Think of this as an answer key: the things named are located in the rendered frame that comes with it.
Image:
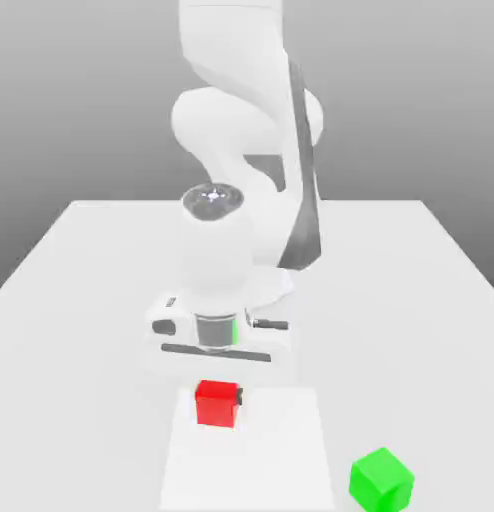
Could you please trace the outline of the small green cube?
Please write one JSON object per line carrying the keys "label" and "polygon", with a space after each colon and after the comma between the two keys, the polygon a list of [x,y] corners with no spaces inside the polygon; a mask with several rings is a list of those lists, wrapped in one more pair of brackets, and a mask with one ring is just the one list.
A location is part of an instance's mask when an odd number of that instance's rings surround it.
{"label": "small green cube", "polygon": [[401,512],[408,507],[414,474],[386,447],[352,464],[349,493],[364,512]]}

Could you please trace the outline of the small red cube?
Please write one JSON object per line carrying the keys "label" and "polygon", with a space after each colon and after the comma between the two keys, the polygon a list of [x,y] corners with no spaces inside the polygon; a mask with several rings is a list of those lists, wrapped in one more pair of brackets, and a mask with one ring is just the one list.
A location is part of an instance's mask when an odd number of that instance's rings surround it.
{"label": "small red cube", "polygon": [[201,380],[194,398],[198,424],[234,427],[238,407],[233,405],[232,383]]}

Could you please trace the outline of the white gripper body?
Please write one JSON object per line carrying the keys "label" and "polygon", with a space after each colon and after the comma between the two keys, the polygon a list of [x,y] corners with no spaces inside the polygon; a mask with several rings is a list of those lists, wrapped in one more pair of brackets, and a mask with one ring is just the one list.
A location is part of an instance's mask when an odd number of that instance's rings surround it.
{"label": "white gripper body", "polygon": [[290,336],[265,337],[225,352],[164,350],[172,345],[167,336],[146,335],[145,368],[165,376],[281,376],[292,367]]}

